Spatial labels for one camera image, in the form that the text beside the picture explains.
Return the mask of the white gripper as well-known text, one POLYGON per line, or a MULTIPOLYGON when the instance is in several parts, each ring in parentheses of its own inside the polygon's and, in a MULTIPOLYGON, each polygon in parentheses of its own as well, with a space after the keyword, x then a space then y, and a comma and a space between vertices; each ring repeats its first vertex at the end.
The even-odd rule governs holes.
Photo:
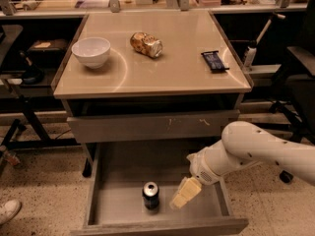
POLYGON ((174 193, 169 205, 173 209, 180 209, 194 199, 202 190, 202 185, 213 185, 220 177, 216 175, 206 163, 204 149, 187 155, 190 162, 189 171, 193 177, 184 177, 174 193))

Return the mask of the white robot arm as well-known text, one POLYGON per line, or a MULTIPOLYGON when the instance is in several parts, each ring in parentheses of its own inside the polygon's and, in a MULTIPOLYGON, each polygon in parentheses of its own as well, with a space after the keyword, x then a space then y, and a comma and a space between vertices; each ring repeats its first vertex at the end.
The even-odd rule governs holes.
POLYGON ((170 201, 180 209, 206 185, 224 175, 260 162, 275 164, 284 171, 315 185, 315 147, 280 139, 244 121, 224 127, 218 142, 187 156, 191 176, 184 177, 170 201))

